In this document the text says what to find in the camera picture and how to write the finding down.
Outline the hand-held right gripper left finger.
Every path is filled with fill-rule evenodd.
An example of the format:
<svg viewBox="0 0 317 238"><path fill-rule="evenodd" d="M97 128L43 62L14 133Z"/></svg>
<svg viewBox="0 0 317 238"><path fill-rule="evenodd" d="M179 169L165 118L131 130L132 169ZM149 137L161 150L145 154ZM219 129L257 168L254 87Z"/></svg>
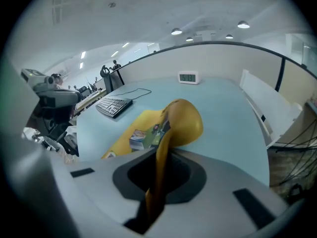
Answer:
<svg viewBox="0 0 317 238"><path fill-rule="evenodd" d="M67 168L75 184L99 210L121 226L139 234L150 227L145 196L153 177L155 149L90 162Z"/></svg>

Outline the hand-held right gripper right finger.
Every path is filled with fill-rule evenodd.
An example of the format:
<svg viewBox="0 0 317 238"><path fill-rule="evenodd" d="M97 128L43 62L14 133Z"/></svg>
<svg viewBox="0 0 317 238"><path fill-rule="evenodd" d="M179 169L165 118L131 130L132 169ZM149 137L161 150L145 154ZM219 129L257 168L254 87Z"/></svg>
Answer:
<svg viewBox="0 0 317 238"><path fill-rule="evenodd" d="M189 202L166 205L153 224L153 238L244 238L259 228L235 191L246 189L277 219L288 204L267 185L237 166L185 150L180 157L201 165L207 175L203 189Z"/></svg>

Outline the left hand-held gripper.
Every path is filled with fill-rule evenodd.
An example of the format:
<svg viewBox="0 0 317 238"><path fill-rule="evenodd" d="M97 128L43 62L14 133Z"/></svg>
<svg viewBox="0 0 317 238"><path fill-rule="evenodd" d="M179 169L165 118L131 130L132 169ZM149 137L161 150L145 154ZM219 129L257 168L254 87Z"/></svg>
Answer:
<svg viewBox="0 0 317 238"><path fill-rule="evenodd" d="M59 149L58 144L66 150L67 154L79 156L78 147L65 140L67 128L71 126L75 106L81 101L78 91L54 88L53 78L34 69L21 71L21 77L39 97L39 101L31 115L31 121L36 132L33 139L43 140L45 147L51 146Z"/></svg>

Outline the yellow mat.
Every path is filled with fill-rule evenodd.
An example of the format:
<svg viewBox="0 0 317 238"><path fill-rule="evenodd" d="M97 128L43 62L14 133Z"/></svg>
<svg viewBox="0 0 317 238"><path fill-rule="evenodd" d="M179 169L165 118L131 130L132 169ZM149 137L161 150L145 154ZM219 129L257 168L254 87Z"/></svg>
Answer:
<svg viewBox="0 0 317 238"><path fill-rule="evenodd" d="M154 149L149 185L145 193L145 217L152 224L162 212L167 195L167 161L169 149L187 145L203 133L203 122L195 106L176 99L164 109L143 111L106 151L104 158Z"/></svg>

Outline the light wooden desk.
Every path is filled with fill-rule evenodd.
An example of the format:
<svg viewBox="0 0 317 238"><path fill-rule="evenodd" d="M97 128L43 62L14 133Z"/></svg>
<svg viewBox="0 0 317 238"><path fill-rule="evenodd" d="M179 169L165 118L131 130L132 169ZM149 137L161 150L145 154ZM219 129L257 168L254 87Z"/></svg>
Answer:
<svg viewBox="0 0 317 238"><path fill-rule="evenodd" d="M80 112L82 109L86 109L88 106L92 105L96 100L102 98L106 95L106 89L96 91L86 97L84 100L76 104L75 110Z"/></svg>

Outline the black computer keyboard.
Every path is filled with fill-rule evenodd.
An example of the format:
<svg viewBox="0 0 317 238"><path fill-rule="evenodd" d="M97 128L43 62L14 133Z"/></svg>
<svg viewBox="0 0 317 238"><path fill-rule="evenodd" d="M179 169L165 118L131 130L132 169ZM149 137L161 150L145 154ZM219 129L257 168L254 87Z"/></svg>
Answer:
<svg viewBox="0 0 317 238"><path fill-rule="evenodd" d="M115 97L103 97L96 104L96 109L103 115L115 119L133 104L133 100Z"/></svg>

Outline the light blue white-legged table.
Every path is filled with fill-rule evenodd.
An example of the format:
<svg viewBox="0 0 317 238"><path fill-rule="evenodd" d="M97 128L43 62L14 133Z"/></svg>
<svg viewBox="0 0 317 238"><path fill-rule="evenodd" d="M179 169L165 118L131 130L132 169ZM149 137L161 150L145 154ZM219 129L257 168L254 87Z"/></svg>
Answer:
<svg viewBox="0 0 317 238"><path fill-rule="evenodd" d="M204 131L183 150L231 163L269 184L260 125L246 97L232 81L209 77L197 85L188 85L175 78L160 78L127 83L113 94L132 99L133 105L115 119L102 115L95 106L78 117L81 161L100 159L144 110L161 110L175 99L185 99L199 111Z"/></svg>

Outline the white digital clock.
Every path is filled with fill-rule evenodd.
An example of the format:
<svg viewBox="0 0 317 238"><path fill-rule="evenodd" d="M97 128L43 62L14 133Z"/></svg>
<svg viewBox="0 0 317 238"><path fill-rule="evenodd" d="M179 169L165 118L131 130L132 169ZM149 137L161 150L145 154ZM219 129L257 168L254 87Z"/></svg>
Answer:
<svg viewBox="0 0 317 238"><path fill-rule="evenodd" d="M197 85L200 83L199 73L197 71L179 71L178 81L183 84Z"/></svg>

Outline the beige partition with black rail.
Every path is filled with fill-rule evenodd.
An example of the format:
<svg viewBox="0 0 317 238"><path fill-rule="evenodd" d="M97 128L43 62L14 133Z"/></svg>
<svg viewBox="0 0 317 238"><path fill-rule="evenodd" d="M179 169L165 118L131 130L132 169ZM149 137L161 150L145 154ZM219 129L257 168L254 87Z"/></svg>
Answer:
<svg viewBox="0 0 317 238"><path fill-rule="evenodd" d="M240 82L248 70L286 100L304 105L317 98L317 77L277 52L254 45L211 42L182 45L152 53L122 66L124 83L176 77L180 71L197 71L200 77L222 77Z"/></svg>

